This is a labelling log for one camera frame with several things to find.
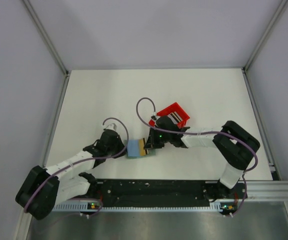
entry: red box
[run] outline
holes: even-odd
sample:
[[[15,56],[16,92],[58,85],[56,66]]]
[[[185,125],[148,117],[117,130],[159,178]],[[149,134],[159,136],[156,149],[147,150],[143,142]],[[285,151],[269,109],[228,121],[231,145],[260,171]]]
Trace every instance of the red box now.
[[[186,122],[190,119],[190,116],[183,110],[183,108],[181,108],[181,106],[177,102],[174,102],[173,104],[159,111],[156,115],[159,117],[162,117],[162,116],[167,116],[174,112],[176,112],[182,119],[182,121],[180,121],[177,124],[177,126],[179,128],[185,127]],[[151,119],[148,124],[154,127],[155,122]]]

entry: cable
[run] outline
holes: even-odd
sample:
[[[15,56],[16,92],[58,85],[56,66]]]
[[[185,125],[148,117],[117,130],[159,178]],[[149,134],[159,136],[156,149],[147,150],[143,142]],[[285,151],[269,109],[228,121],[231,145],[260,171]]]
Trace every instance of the cable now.
[[[95,199],[95,198],[77,198],[77,199],[80,199],[80,200],[88,200],[88,201],[93,201],[93,202],[99,203],[99,207],[98,207],[97,211],[94,212],[94,213],[91,214],[91,215],[88,215],[87,219],[89,219],[89,218],[97,215],[97,214],[100,212],[100,210],[102,209],[102,207],[103,207],[103,202],[102,202],[101,200],[98,200],[98,199]],[[59,221],[65,219],[65,218],[67,218],[67,217],[69,217],[69,216],[73,216],[73,215],[81,215],[81,213],[74,212],[74,213],[69,213],[69,214],[67,214],[67,215],[61,216],[61,217],[59,217],[57,220],[55,220],[54,222],[52,222],[50,225],[48,225],[46,228],[44,228],[42,231],[40,231],[40,230],[37,229],[36,221],[35,221],[35,222],[34,222],[34,230],[35,230],[35,232],[36,232],[38,235],[41,235],[41,234],[45,233],[46,230],[54,227],[54,225],[56,225]]]
[[[74,166],[74,165],[77,165],[77,164],[84,163],[84,162],[86,162],[86,161],[94,160],[94,159],[103,160],[103,159],[115,158],[115,157],[119,156],[120,154],[122,154],[122,153],[126,150],[126,148],[128,147],[128,142],[129,142],[129,131],[128,131],[127,127],[124,125],[124,123],[123,123],[121,120],[119,120],[119,119],[117,119],[117,118],[115,118],[115,117],[106,118],[106,119],[103,121],[102,125],[104,125],[107,120],[115,120],[115,121],[118,121],[118,122],[124,127],[125,132],[126,132],[126,144],[125,144],[124,148],[123,148],[119,153],[117,153],[117,154],[115,154],[115,155],[112,155],[112,156],[90,157],[90,158],[86,158],[86,159],[81,159],[81,160],[79,160],[79,161],[74,162],[74,163],[72,164],[73,166]],[[29,200],[27,201],[27,203],[26,203],[26,205],[25,205],[25,207],[24,207],[24,213],[27,213],[27,212],[28,212],[28,208],[29,208],[30,204],[32,203],[33,199],[36,197],[36,195],[39,193],[39,191],[44,187],[44,185],[47,183],[47,181],[48,181],[49,179],[51,179],[52,177],[56,176],[57,174],[65,171],[66,169],[69,169],[69,168],[71,168],[70,165],[68,165],[68,166],[66,166],[66,167],[63,167],[62,169],[60,169],[60,170],[56,171],[55,173],[53,173],[52,175],[50,175],[44,182],[42,182],[42,184],[35,190],[35,192],[32,194],[32,196],[31,196],[31,197],[29,198]]]
[[[149,125],[147,122],[145,122],[143,120],[143,118],[141,118],[140,114],[139,114],[139,104],[141,101],[143,100],[149,100],[152,104],[153,104],[153,109],[154,109],[154,113],[156,112],[156,108],[155,108],[155,104],[153,102],[152,99],[150,99],[149,97],[142,97],[140,100],[138,100],[137,104],[136,104],[136,114],[137,114],[137,117],[139,118],[139,120],[146,126],[148,126],[149,128],[151,129],[154,129],[154,130],[157,130],[157,131],[160,131],[160,132],[165,132],[165,133],[169,133],[169,134],[182,134],[182,135],[209,135],[209,134],[221,134],[221,135],[224,135],[230,139],[233,139],[235,141],[237,141],[238,143],[242,144],[245,148],[247,148],[251,153],[252,155],[254,156],[254,159],[255,159],[255,163],[252,167],[246,169],[244,171],[244,173],[242,174],[242,179],[244,181],[244,185],[245,185],[245,192],[244,192],[244,195],[243,195],[243,198],[240,202],[240,205],[239,207],[237,208],[237,210],[232,213],[231,215],[228,215],[228,216],[235,216],[236,213],[241,209],[241,207],[243,206],[244,204],[244,201],[246,199],[246,196],[247,196],[247,184],[246,184],[246,180],[245,180],[245,173],[249,172],[249,171],[252,171],[253,169],[255,169],[257,167],[257,165],[259,164],[259,159],[258,159],[258,156],[256,155],[256,152],[249,146],[247,145],[244,141],[240,140],[239,138],[231,135],[231,134],[228,134],[226,132],[222,132],[222,131],[205,131],[205,132],[181,132],[181,131],[171,131],[171,130],[166,130],[166,129],[162,129],[162,128],[158,128],[158,127],[155,127],[155,126],[151,126]]]

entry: white panel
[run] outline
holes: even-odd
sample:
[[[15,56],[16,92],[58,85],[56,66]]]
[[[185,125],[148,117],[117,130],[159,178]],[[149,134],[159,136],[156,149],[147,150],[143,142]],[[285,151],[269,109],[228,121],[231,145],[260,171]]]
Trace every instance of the white panel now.
[[[13,237],[15,202],[41,150],[63,75],[19,0],[0,0],[0,240]]]
[[[98,139],[105,118],[116,117],[128,127],[130,138],[147,138],[149,128],[135,111],[141,97],[162,110],[178,102],[190,115],[187,126],[218,127],[234,120],[261,142],[250,98],[240,69],[74,70],[71,73],[47,165],[57,164]],[[149,120],[150,102],[139,108]],[[118,125],[123,140],[126,134]],[[259,165],[248,180],[271,180],[264,148]],[[226,160],[215,148],[175,148],[167,144],[156,156],[108,159],[91,172],[96,178],[218,180]]]
[[[288,180],[288,8],[249,71],[281,175]]]
[[[67,68],[243,67],[280,0],[31,0]]]

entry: white wall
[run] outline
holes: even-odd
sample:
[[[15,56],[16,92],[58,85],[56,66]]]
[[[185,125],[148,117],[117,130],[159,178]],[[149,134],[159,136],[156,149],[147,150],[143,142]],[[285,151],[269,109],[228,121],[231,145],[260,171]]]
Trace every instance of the white wall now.
[[[13,237],[63,79],[21,1],[0,0],[0,240]]]
[[[288,8],[249,71],[281,175],[288,180]]]
[[[31,0],[75,69],[243,67],[281,0]]]

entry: table surface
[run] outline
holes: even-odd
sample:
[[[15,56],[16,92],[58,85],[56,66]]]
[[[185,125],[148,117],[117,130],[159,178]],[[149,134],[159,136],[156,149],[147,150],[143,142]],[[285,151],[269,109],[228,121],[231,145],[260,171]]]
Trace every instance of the table surface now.
[[[138,119],[137,101],[151,98],[160,111],[177,102],[188,113],[187,126],[218,127],[233,120],[261,143],[257,168],[247,180],[272,180],[241,69],[73,70],[60,111],[46,166],[66,160],[98,139],[108,117],[122,120],[130,139],[147,138]],[[139,112],[149,121],[153,107],[143,101]],[[117,124],[122,140],[125,130]],[[91,169],[96,178],[218,180],[226,160],[214,148],[175,148],[169,143],[155,156],[107,159]]]

